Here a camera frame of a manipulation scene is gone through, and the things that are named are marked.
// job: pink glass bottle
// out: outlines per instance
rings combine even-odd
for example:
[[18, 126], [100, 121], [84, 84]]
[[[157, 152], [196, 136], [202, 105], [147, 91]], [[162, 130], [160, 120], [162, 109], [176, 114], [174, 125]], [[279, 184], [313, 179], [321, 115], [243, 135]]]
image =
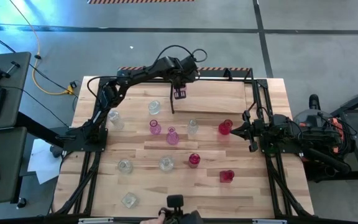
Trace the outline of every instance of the pink glass bottle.
[[152, 134], [160, 134], [161, 133], [161, 125], [156, 120], [150, 121], [150, 132]]
[[231, 126], [233, 126], [233, 122], [231, 120], [224, 120], [223, 123], [219, 125], [219, 132], [223, 135], [230, 134]]
[[234, 172], [233, 170], [221, 171], [219, 176], [221, 178], [221, 183], [231, 183], [234, 178]]
[[198, 167], [198, 164], [200, 163], [200, 160], [201, 160], [201, 158], [200, 158], [200, 155], [198, 155], [198, 154], [195, 154], [195, 153], [193, 153], [192, 155], [190, 155], [190, 157], [189, 157], [189, 166], [190, 166], [190, 168], [197, 168]]
[[176, 145], [179, 142], [179, 135], [175, 131], [174, 127], [168, 128], [168, 134], [167, 134], [167, 142], [171, 145]]

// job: warning tape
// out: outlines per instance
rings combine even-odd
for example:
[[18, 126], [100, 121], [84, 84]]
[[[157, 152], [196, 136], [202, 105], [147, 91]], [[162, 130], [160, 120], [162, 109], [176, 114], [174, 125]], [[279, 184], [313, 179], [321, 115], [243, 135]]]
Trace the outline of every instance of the warning tape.
[[88, 4], [152, 3], [152, 2], [193, 2], [195, 0], [88, 0]]
[[[143, 69], [143, 67], [120, 67], [118, 70], [140, 70]], [[200, 67], [198, 68], [199, 71], [223, 71], [225, 70], [225, 67]], [[230, 71], [248, 71], [249, 68], [227, 68]]]

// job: wood plank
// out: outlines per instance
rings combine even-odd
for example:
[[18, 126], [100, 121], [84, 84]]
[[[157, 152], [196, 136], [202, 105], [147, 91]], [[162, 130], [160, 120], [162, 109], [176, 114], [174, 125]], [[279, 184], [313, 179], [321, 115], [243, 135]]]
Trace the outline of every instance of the wood plank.
[[[90, 78], [83, 79], [72, 123], [74, 127], [81, 126], [92, 115], [95, 98], [86, 88]], [[190, 100], [224, 98], [227, 102], [243, 101], [244, 107], [238, 107], [236, 113], [222, 113], [223, 109], [233, 106], [227, 103], [227, 107], [222, 106], [221, 109], [204, 109], [209, 113], [177, 110], [175, 114], [171, 114], [170, 85], [145, 83], [130, 88], [126, 99], [115, 108], [125, 122], [124, 129], [116, 130], [110, 122], [106, 124], [109, 129], [108, 142], [100, 161], [91, 215], [155, 217], [161, 207], [166, 207], [168, 195], [182, 194], [185, 197], [184, 211], [198, 210], [204, 218], [272, 218], [272, 201], [263, 154], [260, 151], [250, 153], [249, 142], [242, 138], [234, 135], [222, 136], [218, 132], [218, 125], [225, 119], [231, 119], [234, 128], [240, 126], [243, 122], [240, 113], [252, 104], [250, 85], [244, 86], [240, 82], [232, 84], [196, 82], [188, 85], [187, 93]], [[268, 79], [268, 85], [273, 112], [291, 117], [283, 80]], [[98, 81], [92, 82], [90, 87], [96, 91]], [[161, 102], [159, 114], [149, 114], [148, 104], [152, 100]], [[184, 101], [178, 100], [174, 104], [180, 106], [181, 102]], [[252, 119], [256, 117], [256, 107], [251, 110], [251, 115]], [[156, 119], [162, 126], [160, 135], [150, 134], [151, 119]], [[199, 130], [195, 135], [187, 134], [186, 127], [190, 119], [198, 120]], [[170, 126], [175, 127], [180, 137], [176, 146], [165, 141]], [[197, 169], [188, 167], [191, 153], [201, 156]], [[175, 160], [175, 168], [170, 173], [164, 173], [158, 168], [160, 158], [167, 155]], [[55, 210], [65, 203], [78, 185], [83, 156], [83, 152], [74, 152], [62, 165], [53, 201]], [[120, 159], [129, 159], [133, 163], [134, 170], [131, 174], [125, 175], [118, 171], [117, 163]], [[292, 154], [284, 154], [283, 165], [288, 188], [302, 206], [313, 213], [302, 162]], [[233, 182], [220, 183], [219, 172], [228, 169], [235, 172]], [[86, 187], [81, 209], [85, 208], [88, 188], [89, 185]], [[128, 209], [121, 203], [128, 192], [140, 198], [139, 205], [135, 208]], [[277, 192], [280, 208], [283, 210], [282, 193], [280, 190]]]

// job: red glass cup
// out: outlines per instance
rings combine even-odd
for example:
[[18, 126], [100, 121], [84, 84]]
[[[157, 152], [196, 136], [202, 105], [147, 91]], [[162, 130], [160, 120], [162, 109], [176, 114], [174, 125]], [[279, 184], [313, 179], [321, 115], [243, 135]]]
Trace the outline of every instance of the red glass cup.
[[231, 183], [234, 178], [233, 170], [224, 170], [219, 173], [219, 177], [221, 179], [221, 183]]
[[224, 120], [223, 123], [219, 125], [219, 132], [223, 135], [230, 134], [231, 127], [233, 126], [233, 122], [229, 119]]
[[200, 163], [200, 156], [198, 154], [193, 153], [192, 155], [190, 155], [189, 157], [189, 166], [190, 168], [197, 168], [198, 164]]

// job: yellow cable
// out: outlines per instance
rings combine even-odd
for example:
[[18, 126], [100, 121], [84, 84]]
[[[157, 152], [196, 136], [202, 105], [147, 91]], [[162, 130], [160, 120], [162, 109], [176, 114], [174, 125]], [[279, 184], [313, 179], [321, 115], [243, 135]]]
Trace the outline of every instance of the yellow cable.
[[[34, 33], [35, 37], [37, 38], [37, 43], [38, 43], [38, 52], [37, 55], [40, 55], [40, 39], [38, 38], [37, 33], [35, 32], [34, 28], [32, 27], [32, 25], [30, 24], [30, 22], [25, 18], [25, 16], [23, 15], [22, 12], [20, 12], [19, 8], [17, 8], [17, 6], [12, 2], [12, 0], [10, 0], [10, 2], [13, 4], [13, 6], [17, 9], [17, 11], [19, 11], [19, 13], [22, 15], [22, 17], [25, 19], [25, 21], [29, 24], [29, 26], [32, 29], [32, 32]], [[61, 92], [61, 93], [51, 93], [47, 90], [44, 90], [37, 82], [37, 80], [35, 79], [35, 68], [37, 68], [38, 66], [38, 59], [35, 58], [35, 64], [34, 64], [34, 68], [32, 69], [32, 80], [34, 82], [34, 84], [40, 89], [42, 90], [44, 93], [49, 94], [49, 95], [63, 95], [63, 94], [67, 94], [69, 92], [67, 92], [66, 90]]]

